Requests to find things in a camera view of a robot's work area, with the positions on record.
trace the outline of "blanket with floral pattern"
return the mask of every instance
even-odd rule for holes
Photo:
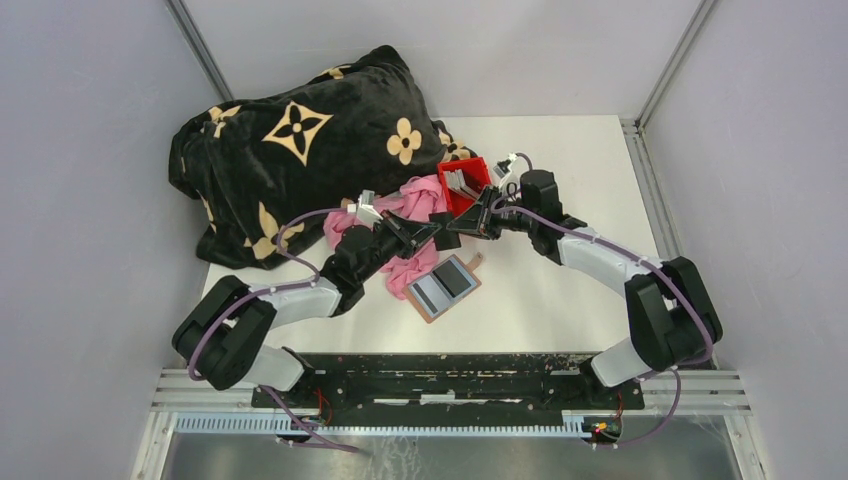
[[[235,100],[192,118],[174,136],[170,183],[206,208],[197,256],[229,268],[270,269],[278,230],[363,189],[396,191],[439,162],[469,158],[432,121],[406,63],[389,46],[258,100]],[[285,232],[299,254],[322,235],[324,217]]]

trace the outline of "pink cloth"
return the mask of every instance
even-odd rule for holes
[[[429,222],[430,214],[447,211],[442,185],[437,175],[413,177],[400,187],[400,197],[383,197],[374,201],[378,211],[391,210],[401,217],[418,222]],[[342,239],[342,232],[352,225],[361,225],[355,215],[334,212],[324,221],[324,234],[331,247],[336,248]],[[381,272],[388,272],[386,288],[395,297],[403,300],[403,289],[417,278],[430,272],[439,263],[439,252],[431,240],[409,260],[395,257],[387,263]]]

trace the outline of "red box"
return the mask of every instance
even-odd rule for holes
[[[453,213],[454,217],[458,217],[468,210],[468,207],[474,205],[472,200],[469,200],[458,193],[454,193],[448,188],[445,182],[444,172],[453,172],[462,170],[465,172],[466,178],[471,177],[480,184],[481,187],[491,185],[492,180],[489,178],[489,167],[482,157],[469,158],[467,160],[455,160],[453,162],[439,164],[439,182],[442,184],[442,191],[445,192],[445,199],[448,203],[448,211]]]

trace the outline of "white wall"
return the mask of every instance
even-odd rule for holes
[[[639,113],[698,0],[186,0],[236,97],[382,44],[434,116]]]
[[[0,6],[0,477],[127,478],[203,208],[171,135],[216,99],[164,2]]]
[[[848,3],[721,2],[647,129],[774,477],[845,478]]]

